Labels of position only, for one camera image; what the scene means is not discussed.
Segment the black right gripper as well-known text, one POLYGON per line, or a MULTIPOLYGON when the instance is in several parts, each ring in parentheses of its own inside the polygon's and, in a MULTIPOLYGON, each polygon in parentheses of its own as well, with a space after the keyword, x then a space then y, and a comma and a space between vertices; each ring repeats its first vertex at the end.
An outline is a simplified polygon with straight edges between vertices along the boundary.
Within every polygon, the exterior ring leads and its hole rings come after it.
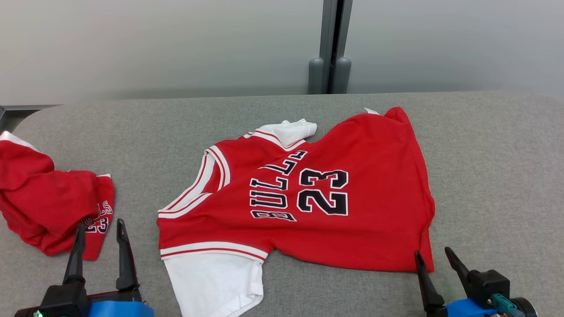
MULTIPOLYGON (((498 317, 537 317, 534 305, 524 297, 510 297, 510 280, 494 269, 469 270, 451 247, 444 248, 451 268, 456 271, 465 294, 478 306, 496 310, 498 317)), ((427 265, 419 251, 414 253, 419 289, 425 313, 445 313, 445 300, 437 293, 427 265)))

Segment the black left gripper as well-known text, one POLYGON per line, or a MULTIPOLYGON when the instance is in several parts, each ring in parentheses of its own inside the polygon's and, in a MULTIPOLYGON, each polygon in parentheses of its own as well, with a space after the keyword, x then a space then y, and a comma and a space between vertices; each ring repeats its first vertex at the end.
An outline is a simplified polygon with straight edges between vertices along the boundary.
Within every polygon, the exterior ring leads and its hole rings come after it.
POLYGON ((16 311, 16 317, 142 317, 144 303, 130 239, 123 219, 117 221, 119 276, 116 291, 87 295, 84 288, 83 252, 86 229, 79 224, 65 270, 63 285, 52 285, 41 304, 16 311))

